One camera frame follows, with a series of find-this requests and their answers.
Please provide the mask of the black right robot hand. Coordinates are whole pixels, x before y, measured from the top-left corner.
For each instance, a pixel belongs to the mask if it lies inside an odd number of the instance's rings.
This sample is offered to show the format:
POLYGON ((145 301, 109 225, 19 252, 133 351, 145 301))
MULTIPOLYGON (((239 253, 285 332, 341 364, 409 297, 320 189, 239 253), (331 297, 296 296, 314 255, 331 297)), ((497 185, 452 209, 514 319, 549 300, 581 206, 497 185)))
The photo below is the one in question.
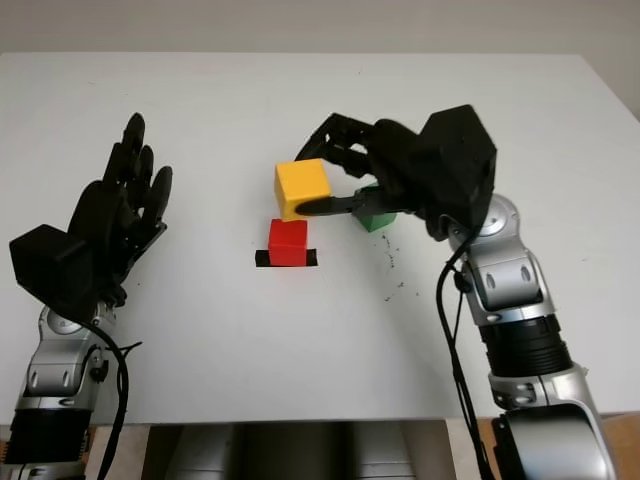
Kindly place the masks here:
POLYGON ((377 185, 348 197, 306 200, 294 212, 306 217, 408 213, 425 222, 434 240, 445 240, 446 223, 437 212, 435 194, 419 175, 419 168, 411 164, 417 146, 418 135, 396 121, 381 119, 368 124, 331 114, 313 132, 296 159, 320 158, 342 167, 354 178, 372 175, 377 185))

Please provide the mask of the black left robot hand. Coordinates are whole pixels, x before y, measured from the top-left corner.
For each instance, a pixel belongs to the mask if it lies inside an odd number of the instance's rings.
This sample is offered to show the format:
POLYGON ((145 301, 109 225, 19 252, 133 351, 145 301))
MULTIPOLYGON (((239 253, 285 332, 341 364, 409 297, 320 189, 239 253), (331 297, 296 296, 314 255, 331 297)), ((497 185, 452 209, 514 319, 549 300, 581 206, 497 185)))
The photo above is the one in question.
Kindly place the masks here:
POLYGON ((173 171, 169 166, 154 169, 154 152, 144 134, 144 118, 135 113, 113 145, 103 177, 82 192, 68 229, 92 250, 98 298, 117 307, 127 298, 122 283, 167 229, 163 215, 173 171))

